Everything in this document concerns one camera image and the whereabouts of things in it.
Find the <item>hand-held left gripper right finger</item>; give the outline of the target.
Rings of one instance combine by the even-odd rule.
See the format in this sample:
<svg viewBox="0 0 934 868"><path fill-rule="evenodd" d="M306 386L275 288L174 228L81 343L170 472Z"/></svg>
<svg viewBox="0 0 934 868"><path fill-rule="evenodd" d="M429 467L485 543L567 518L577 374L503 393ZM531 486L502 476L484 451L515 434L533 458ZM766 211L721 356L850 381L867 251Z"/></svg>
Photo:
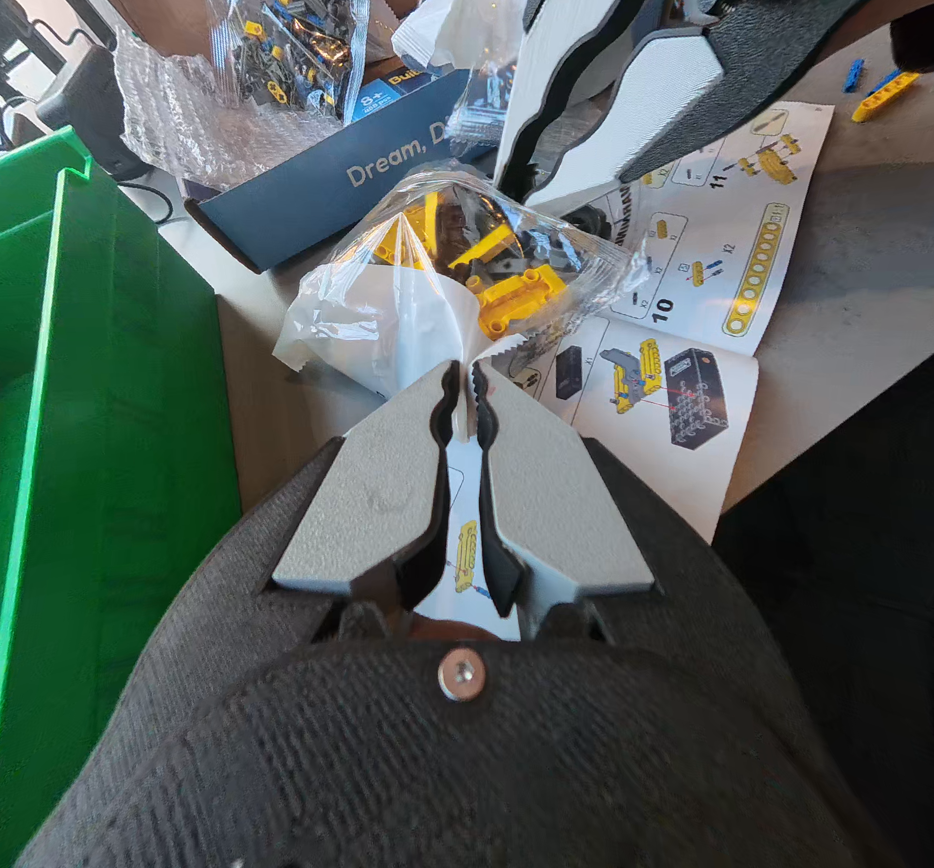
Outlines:
<svg viewBox="0 0 934 868"><path fill-rule="evenodd" d="M655 576L578 432L486 359L473 389L485 587L500 617L650 591Z"/></svg>

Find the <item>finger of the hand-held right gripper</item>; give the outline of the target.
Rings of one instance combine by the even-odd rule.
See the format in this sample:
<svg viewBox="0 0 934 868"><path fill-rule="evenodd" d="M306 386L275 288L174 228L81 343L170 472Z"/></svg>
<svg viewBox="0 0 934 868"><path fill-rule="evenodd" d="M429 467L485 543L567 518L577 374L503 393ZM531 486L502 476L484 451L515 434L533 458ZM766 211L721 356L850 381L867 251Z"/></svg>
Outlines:
<svg viewBox="0 0 934 868"><path fill-rule="evenodd" d="M539 213L571 213L608 193L625 169L723 76L702 28L655 31L633 51L601 121L531 192Z"/></svg>
<svg viewBox="0 0 934 868"><path fill-rule="evenodd" d="M495 165L495 185L521 200L544 131L584 71L622 37L646 0L527 0L520 51Z"/></svg>

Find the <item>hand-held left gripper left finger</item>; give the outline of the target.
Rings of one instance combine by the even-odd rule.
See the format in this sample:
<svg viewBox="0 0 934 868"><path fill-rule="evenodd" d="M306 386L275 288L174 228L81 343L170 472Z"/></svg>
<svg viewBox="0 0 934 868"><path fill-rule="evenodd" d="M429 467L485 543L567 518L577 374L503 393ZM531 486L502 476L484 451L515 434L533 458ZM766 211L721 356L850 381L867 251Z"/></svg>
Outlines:
<svg viewBox="0 0 934 868"><path fill-rule="evenodd" d="M460 392L460 363L444 361L336 440L276 585L383 609L413 609L434 589L446 567Z"/></svg>

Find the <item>clear bag of yellow bricks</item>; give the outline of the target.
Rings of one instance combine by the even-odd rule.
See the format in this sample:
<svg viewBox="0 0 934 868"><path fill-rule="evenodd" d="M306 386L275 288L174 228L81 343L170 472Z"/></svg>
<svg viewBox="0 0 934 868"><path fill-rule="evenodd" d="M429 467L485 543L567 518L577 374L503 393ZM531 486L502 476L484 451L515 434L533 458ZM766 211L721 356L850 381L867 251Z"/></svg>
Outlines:
<svg viewBox="0 0 934 868"><path fill-rule="evenodd" d="M648 265L644 236L610 239L440 162L403 177L301 279L273 355L294 372L318 359L390 398L446 361L541 354Z"/></svg>

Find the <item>clear bag of blue parts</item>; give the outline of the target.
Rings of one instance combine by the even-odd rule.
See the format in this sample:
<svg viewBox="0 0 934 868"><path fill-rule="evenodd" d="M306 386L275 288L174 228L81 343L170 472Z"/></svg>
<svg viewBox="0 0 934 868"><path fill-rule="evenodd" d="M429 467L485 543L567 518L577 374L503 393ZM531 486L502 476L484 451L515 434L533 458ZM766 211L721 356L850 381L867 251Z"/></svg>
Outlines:
<svg viewBox="0 0 934 868"><path fill-rule="evenodd" d="M527 0L419 0L392 45L404 63L435 76L467 71L445 137L465 159L498 146L511 98Z"/></svg>

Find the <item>yellow five-hole beam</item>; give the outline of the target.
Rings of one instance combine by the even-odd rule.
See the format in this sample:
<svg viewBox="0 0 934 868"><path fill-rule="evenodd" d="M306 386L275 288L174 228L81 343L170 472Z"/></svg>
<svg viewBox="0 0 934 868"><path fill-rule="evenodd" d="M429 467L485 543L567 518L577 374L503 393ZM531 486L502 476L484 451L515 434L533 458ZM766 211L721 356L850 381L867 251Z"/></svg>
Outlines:
<svg viewBox="0 0 934 868"><path fill-rule="evenodd" d="M918 71L898 70L898 76L892 79L868 99L863 98L851 116L851 121L862 124L879 115L884 109L900 97L921 77Z"/></svg>

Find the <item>white instruction booklet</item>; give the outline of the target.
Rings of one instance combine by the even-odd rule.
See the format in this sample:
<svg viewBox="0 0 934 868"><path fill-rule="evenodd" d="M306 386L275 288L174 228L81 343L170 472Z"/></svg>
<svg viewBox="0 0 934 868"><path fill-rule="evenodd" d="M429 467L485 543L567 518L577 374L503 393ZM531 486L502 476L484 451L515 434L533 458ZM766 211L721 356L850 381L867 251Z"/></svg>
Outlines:
<svg viewBox="0 0 934 868"><path fill-rule="evenodd" d="M599 440L707 543L754 402L769 325L833 104L780 101L600 197L633 208L647 277L524 368L496 366Z"/></svg>

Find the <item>green plastic bin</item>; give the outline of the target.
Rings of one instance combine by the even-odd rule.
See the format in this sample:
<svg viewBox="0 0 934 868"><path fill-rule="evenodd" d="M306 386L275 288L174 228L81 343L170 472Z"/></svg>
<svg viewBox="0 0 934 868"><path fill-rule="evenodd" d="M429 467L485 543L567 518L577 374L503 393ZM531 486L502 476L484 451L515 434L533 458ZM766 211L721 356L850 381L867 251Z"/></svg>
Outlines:
<svg viewBox="0 0 934 868"><path fill-rule="evenodd" d="M1 857L238 521L213 288L71 128L1 161Z"/></svg>

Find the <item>clear bag of dark parts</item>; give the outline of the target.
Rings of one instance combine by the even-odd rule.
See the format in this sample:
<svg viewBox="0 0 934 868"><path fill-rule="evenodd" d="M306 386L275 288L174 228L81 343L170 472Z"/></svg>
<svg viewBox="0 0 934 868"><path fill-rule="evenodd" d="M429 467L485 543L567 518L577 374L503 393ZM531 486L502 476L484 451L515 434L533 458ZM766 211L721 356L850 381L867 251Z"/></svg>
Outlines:
<svg viewBox="0 0 934 868"><path fill-rule="evenodd" d="M371 0L207 0L225 101L348 125L366 62Z"/></svg>

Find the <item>blue cardboard kit box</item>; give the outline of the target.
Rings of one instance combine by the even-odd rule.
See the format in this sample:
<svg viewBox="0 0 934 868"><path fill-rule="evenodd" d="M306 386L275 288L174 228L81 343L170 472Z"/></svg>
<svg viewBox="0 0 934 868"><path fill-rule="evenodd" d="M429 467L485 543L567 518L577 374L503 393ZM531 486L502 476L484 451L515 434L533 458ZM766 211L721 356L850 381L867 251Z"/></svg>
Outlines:
<svg viewBox="0 0 934 868"><path fill-rule="evenodd" d="M216 75L207 0L107 1L118 26L160 55L201 55ZM263 271L318 246L354 226L405 174L453 154L445 128L468 72L432 75L392 45L418 2L371 0L363 79L342 130L225 191L175 176L207 190L193 196L195 219L244 265Z"/></svg>

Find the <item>clear bubble wrap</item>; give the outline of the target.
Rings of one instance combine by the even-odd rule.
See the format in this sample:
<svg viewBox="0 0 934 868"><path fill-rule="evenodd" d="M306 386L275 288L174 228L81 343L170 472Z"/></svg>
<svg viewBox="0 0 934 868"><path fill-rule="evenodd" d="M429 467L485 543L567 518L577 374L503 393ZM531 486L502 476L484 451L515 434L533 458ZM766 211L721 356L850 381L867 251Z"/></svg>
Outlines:
<svg viewBox="0 0 934 868"><path fill-rule="evenodd" d="M164 57L126 26L116 34L123 140L144 162L178 178L225 191L343 129L316 112L228 105L203 56Z"/></svg>

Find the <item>black plastic device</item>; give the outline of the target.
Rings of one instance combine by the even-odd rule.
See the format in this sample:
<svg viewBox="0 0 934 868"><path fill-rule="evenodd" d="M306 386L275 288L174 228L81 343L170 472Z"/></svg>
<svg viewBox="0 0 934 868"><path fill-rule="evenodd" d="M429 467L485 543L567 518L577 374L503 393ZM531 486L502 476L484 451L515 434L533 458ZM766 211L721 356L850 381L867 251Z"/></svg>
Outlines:
<svg viewBox="0 0 934 868"><path fill-rule="evenodd" d="M72 127L94 160L117 182L131 182L149 166L123 140L124 102L112 54L90 45L69 61L36 104L48 127Z"/></svg>

